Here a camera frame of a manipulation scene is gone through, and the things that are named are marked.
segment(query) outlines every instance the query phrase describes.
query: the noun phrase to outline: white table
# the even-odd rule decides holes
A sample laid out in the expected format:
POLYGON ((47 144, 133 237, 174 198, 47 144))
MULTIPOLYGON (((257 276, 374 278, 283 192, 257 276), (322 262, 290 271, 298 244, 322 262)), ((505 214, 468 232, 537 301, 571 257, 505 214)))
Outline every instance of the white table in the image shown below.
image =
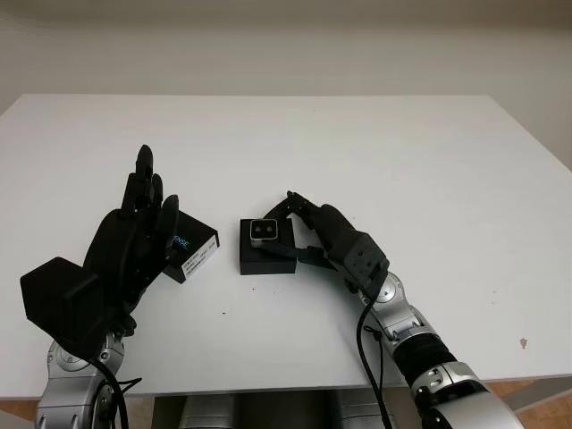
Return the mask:
MULTIPOLYGON (((572 373, 572 173, 489 97, 25 96, 0 118, 0 397, 46 385, 50 339, 26 320, 20 276, 82 263, 142 144, 222 246, 183 285, 161 275, 133 313, 118 376, 142 376, 135 392, 366 384, 361 306, 336 275, 239 275, 239 219, 288 189, 368 231, 484 379, 572 373)), ((386 383, 401 383, 391 364, 386 383)))

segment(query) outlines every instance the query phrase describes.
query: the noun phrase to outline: white label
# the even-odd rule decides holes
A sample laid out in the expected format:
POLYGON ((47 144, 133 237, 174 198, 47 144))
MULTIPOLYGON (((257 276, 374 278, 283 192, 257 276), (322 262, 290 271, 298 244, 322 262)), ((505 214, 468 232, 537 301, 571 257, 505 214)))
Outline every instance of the white label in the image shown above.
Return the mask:
POLYGON ((195 254, 187 259, 181 266, 185 279, 188 279, 193 272, 199 268, 216 250, 216 236, 207 241, 195 254))

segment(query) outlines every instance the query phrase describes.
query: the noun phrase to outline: black box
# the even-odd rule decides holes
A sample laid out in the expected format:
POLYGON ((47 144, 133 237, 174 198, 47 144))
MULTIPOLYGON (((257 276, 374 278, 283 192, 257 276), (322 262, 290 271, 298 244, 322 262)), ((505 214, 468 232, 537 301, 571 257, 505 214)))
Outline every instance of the black box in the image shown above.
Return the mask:
MULTIPOLYGON (((295 273, 295 257, 281 257, 253 248, 250 243, 250 222, 252 219, 240 219, 240 274, 280 274, 295 273)), ((278 241, 288 247, 294 247, 294 228, 291 219, 278 220, 278 241)))
POLYGON ((163 272, 177 282, 183 283, 219 246, 216 230, 179 211, 177 235, 172 241, 175 253, 163 272))

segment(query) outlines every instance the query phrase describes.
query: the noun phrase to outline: robotic arm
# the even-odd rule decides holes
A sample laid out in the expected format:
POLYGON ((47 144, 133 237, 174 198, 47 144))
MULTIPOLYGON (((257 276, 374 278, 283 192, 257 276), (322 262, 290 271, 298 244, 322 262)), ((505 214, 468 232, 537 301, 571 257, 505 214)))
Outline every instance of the robotic arm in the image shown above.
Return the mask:
POLYGON ((99 225, 83 266, 56 257, 21 277, 28 319, 55 340, 47 352, 38 429, 113 427, 117 408, 122 427, 128 426, 125 388, 114 378, 122 338, 134 333, 130 313, 169 262, 178 219, 179 200, 163 201, 153 154, 143 146, 122 206, 99 225))
MULTIPOLYGON (((358 294, 366 306, 360 323, 368 313, 378 323, 382 344, 405 377, 424 429, 523 427, 509 407, 488 391, 467 364, 455 359, 423 315, 409 305, 403 284, 388 271, 389 261, 368 234, 356 231, 335 207, 315 206, 294 192, 288 192, 265 218, 280 219, 290 214, 298 215, 315 230, 324 246, 324 250, 296 249, 294 253, 299 257, 312 255, 307 260, 301 258, 301 262, 334 268, 349 290, 358 294)), ((276 255, 288 254, 271 240, 259 240, 257 247, 276 255)), ((357 335, 361 335, 360 325, 357 335)), ((381 393, 378 400, 383 415, 381 393)))

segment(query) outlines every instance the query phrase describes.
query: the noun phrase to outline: table leg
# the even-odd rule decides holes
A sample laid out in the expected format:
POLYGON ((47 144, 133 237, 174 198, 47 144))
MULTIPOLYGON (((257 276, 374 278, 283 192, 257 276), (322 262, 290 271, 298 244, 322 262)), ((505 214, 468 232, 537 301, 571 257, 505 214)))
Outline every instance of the table leg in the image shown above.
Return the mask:
POLYGON ((572 392, 572 376, 545 378, 528 384, 519 391, 502 398, 510 409, 519 413, 572 392))

